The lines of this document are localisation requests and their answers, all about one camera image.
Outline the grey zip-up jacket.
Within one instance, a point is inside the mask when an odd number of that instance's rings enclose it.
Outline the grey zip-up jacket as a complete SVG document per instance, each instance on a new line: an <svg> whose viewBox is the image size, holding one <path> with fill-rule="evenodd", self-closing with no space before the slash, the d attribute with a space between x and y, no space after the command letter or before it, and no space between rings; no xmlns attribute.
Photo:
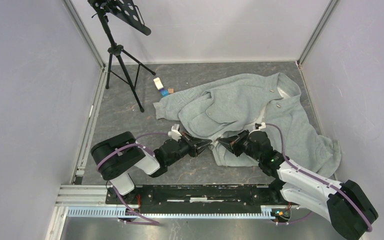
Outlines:
<svg viewBox="0 0 384 240"><path fill-rule="evenodd" d="M253 167L247 155L234 156L218 138L250 130L266 123L273 148L302 167L331 177L342 158L336 140L317 133L301 105L301 89L287 75L243 73L163 97L154 103L157 119L179 121L193 137L211 140L219 166Z"/></svg>

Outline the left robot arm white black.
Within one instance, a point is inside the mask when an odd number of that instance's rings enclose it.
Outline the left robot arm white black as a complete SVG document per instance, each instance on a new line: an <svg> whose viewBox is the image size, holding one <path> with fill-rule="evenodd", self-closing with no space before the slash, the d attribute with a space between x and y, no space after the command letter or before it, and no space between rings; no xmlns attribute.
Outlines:
<svg viewBox="0 0 384 240"><path fill-rule="evenodd" d="M212 143L211 140L196 138L178 130L154 134L168 136L155 150L139 142L140 138L151 136L151 133L134 136L130 131L99 142L90 150L96 170L118 191L117 196L125 204L131 204L137 198L137 190L128 173L129 169L136 167L148 176L156 178L166 173L169 166L183 157L197 157Z"/></svg>

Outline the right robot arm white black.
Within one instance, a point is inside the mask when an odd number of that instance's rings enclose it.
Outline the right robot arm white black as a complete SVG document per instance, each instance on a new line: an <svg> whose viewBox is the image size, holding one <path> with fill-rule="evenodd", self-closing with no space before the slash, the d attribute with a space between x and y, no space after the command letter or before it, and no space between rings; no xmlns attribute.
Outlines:
<svg viewBox="0 0 384 240"><path fill-rule="evenodd" d="M244 130L217 142L237 157L246 155L275 180L269 199L298 204L318 214L347 240L358 240L373 229L379 214L362 188L354 181L340 182L311 172L275 150L266 132Z"/></svg>

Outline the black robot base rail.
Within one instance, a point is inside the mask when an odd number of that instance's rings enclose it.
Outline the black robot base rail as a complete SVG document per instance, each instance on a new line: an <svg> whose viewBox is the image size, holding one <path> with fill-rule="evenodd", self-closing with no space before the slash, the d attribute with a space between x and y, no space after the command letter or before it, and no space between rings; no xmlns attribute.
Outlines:
<svg viewBox="0 0 384 240"><path fill-rule="evenodd" d="M141 214L256 214L289 205L266 184L139 185L123 199Z"/></svg>

